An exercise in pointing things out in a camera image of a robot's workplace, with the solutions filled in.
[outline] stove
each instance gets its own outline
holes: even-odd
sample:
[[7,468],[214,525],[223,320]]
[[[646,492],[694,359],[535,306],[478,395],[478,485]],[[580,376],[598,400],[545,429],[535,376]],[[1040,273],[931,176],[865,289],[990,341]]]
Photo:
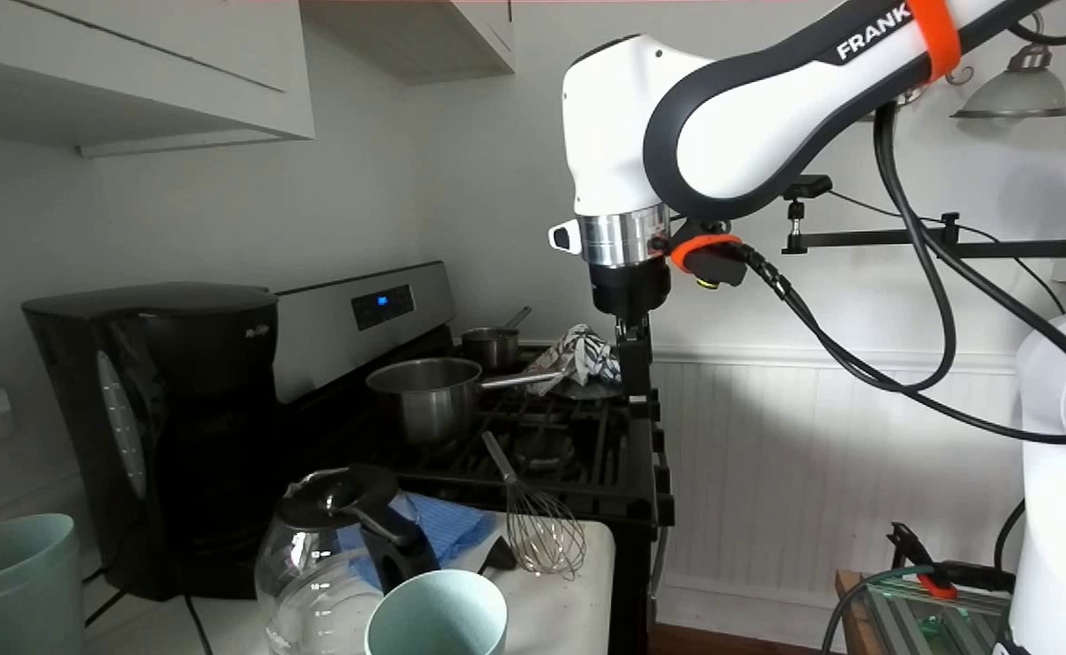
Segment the stove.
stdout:
[[[370,461],[402,486],[504,509],[504,475],[482,432],[440,446],[409,443],[363,380],[395,359],[457,352],[453,292],[440,263],[277,295],[277,393],[289,475]],[[629,407],[619,386],[552,393],[482,393],[482,429],[517,472],[557,496],[580,521],[615,535],[611,650],[647,650],[664,535],[675,525],[666,443],[657,412]]]

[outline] kitchen towel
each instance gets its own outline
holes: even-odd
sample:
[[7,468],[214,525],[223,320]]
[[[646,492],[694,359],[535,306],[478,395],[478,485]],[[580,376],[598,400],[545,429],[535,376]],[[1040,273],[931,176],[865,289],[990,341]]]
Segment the kitchen towel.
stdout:
[[[402,492],[391,507],[421,526],[440,569],[457,565],[466,548],[474,548],[497,530],[491,512],[414,492]],[[340,541],[343,548],[363,548],[360,526],[343,526]],[[370,559],[358,559],[355,569],[363,581],[384,588]]]
[[619,382],[619,359],[589,325],[574,325],[569,338],[552,341],[527,364],[527,376],[531,370],[560,370],[552,382],[527,386],[540,395],[557,390],[565,380],[580,386],[589,386],[594,380]]

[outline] stainless steel pot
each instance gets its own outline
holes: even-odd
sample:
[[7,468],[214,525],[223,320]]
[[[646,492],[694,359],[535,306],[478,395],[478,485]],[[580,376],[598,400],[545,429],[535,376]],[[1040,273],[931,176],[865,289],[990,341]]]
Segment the stainless steel pot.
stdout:
[[461,352],[483,370],[505,370],[520,359],[520,325],[531,306],[520,306],[504,326],[461,331]]
[[412,443],[443,443],[478,429],[483,390],[535,386],[550,380],[560,380],[560,370],[483,380],[478,359],[426,358],[380,369],[369,386]]

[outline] stove control panel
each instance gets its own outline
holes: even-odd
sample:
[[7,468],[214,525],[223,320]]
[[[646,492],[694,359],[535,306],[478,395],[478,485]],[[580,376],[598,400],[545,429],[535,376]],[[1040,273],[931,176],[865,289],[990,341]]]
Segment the stove control panel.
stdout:
[[355,299],[358,331],[369,331],[377,325],[409,316],[412,310],[414,310],[414,299],[412,299],[412,289],[409,282]]

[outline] lamp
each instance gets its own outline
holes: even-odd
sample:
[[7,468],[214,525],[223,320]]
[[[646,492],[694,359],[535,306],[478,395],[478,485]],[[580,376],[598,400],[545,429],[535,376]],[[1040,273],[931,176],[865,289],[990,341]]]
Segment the lamp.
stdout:
[[984,82],[956,121],[1066,116],[1066,82],[1047,74],[1047,48],[1025,42],[1008,69]]

